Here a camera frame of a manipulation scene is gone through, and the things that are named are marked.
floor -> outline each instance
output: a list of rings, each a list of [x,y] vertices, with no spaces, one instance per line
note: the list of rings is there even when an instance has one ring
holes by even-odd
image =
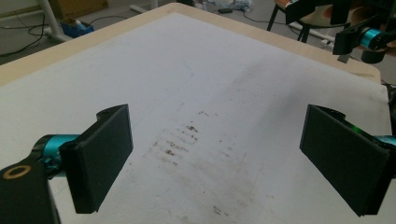
[[[176,0],[163,0],[160,2],[161,5],[168,4],[170,2],[175,2]],[[272,10],[274,8],[273,0],[252,0],[253,8],[250,12],[246,12],[245,14],[241,11],[234,11],[230,14],[223,14],[222,16],[230,18],[232,20],[241,21],[243,23],[258,27],[260,29],[266,30],[268,21],[271,17]],[[140,7],[149,8],[149,0],[108,0],[109,8],[100,10],[98,12],[94,12],[87,16],[83,16],[78,18],[81,21],[85,21],[87,23],[92,22],[92,26],[95,30],[106,27],[110,24],[118,22],[120,20],[124,20],[124,18],[130,18],[136,16],[138,13],[132,11],[129,8],[129,5],[134,4]],[[219,7],[208,4],[208,11],[213,13],[218,13],[217,9]],[[0,19],[0,27],[23,27],[23,26],[33,26],[42,24],[43,14],[40,12],[31,13],[30,15],[20,15],[15,17],[10,17],[6,19]],[[285,16],[283,13],[278,13],[276,17],[276,21],[279,23],[284,23]],[[50,38],[45,36],[41,36],[41,26],[37,26],[33,28],[31,31],[29,29],[2,29],[0,28],[0,64],[9,63],[14,60],[17,60],[21,57],[33,54],[42,49],[47,49],[52,46],[57,45],[58,43],[54,42]],[[290,29],[288,26],[284,24],[275,24],[271,30],[279,35],[287,36],[289,38],[296,39],[297,32],[296,30]],[[18,53],[13,53],[15,51],[19,51],[24,47],[30,45],[28,48],[22,50]],[[324,47],[321,43],[321,39],[309,36],[307,44],[316,46],[318,48],[328,49]],[[352,56],[359,59],[361,56],[361,50],[355,49],[352,53]],[[396,84],[396,59],[386,56],[382,63],[375,64],[381,71],[382,79],[385,82]]]

blue box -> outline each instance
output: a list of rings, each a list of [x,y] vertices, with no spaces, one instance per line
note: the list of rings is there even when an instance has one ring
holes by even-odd
[[[81,22],[87,29],[80,30],[76,26],[76,21],[73,19],[64,19],[61,21],[62,29],[64,30],[64,34],[70,37],[76,38],[90,32],[93,32],[93,27],[86,22]]]

gray floor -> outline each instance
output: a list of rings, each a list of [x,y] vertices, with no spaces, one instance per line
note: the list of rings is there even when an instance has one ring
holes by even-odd
[[[165,0],[161,1],[160,5],[167,4],[169,2],[175,2],[175,0]],[[149,0],[108,0],[109,3],[109,8],[94,12],[92,14],[89,14],[87,16],[83,16],[81,18],[78,18],[81,21],[85,21],[87,23],[90,23],[91,21],[94,21],[99,18],[107,17],[107,16],[120,16],[120,17],[126,17],[130,18],[135,15],[137,15],[136,12],[133,12],[131,9],[129,9],[129,5],[135,4],[141,7],[149,7]],[[209,11],[213,13],[217,13],[216,9],[218,7],[214,5],[208,5]],[[230,18],[232,20],[236,21],[241,21],[243,23],[258,27],[260,29],[266,29],[267,28],[267,21],[269,21],[271,17],[272,10],[274,8],[274,1],[273,0],[253,0],[253,10],[251,12],[247,12],[245,15],[240,12],[240,11],[234,11],[233,13],[230,14],[224,14],[222,16]],[[103,18],[101,20],[95,21],[92,26],[94,27],[95,30],[101,29],[103,27],[106,27],[110,24],[113,24],[115,22],[118,22],[120,20],[123,20],[122,18]],[[276,20],[280,23],[283,23],[285,21],[285,16],[283,13],[278,13]],[[0,26],[1,27],[21,27],[21,26],[31,26],[31,25],[37,25],[42,22],[42,14],[41,13],[34,13],[33,15],[29,16],[15,16],[12,18],[8,19],[0,19]],[[288,26],[284,24],[275,24],[273,26],[272,32],[287,36],[289,38],[296,39],[297,34],[295,34],[296,31],[292,31]],[[41,34],[41,28],[37,27],[34,30],[31,31],[31,33],[40,35]],[[1,36],[1,41],[0,41],[0,54],[6,54],[10,52],[14,52],[16,50],[22,49],[23,47],[33,43],[36,41],[39,36],[33,36],[29,35],[27,29],[0,29],[0,36]],[[316,38],[314,36],[309,36],[307,44],[318,47],[318,48],[323,48],[322,43],[320,42],[321,39]],[[17,60],[21,57],[33,54],[35,52],[38,52],[42,49],[47,49],[52,46],[57,45],[54,41],[52,41],[49,38],[42,37],[37,43],[33,44],[29,48],[23,50],[22,52],[12,54],[7,57],[1,57],[0,56],[0,64],[4,63],[9,63],[14,60]],[[355,49],[352,55],[356,58],[359,59],[361,56],[361,50]],[[388,83],[396,84],[396,59],[386,56],[384,61],[379,64],[375,64],[375,67],[377,67],[381,71],[381,76],[382,79]]]

white tabletop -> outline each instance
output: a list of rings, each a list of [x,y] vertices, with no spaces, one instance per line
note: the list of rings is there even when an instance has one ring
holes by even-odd
[[[128,104],[134,151],[97,214],[75,214],[65,178],[50,181],[63,223],[393,223],[394,181],[378,216],[357,217],[299,149],[308,104],[390,134],[387,100],[372,81],[173,14],[4,85],[0,166]]]

cardboard box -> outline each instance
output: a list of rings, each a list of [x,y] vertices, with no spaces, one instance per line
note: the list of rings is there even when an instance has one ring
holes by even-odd
[[[49,4],[59,19],[74,19],[108,7],[107,0],[49,0]]]
[[[91,25],[83,21],[81,23],[86,27],[86,29],[84,30],[78,29],[76,26],[76,21],[73,19],[67,18],[62,20],[61,26],[62,29],[64,30],[64,34],[76,38],[85,35],[87,33],[93,32],[93,27]]]

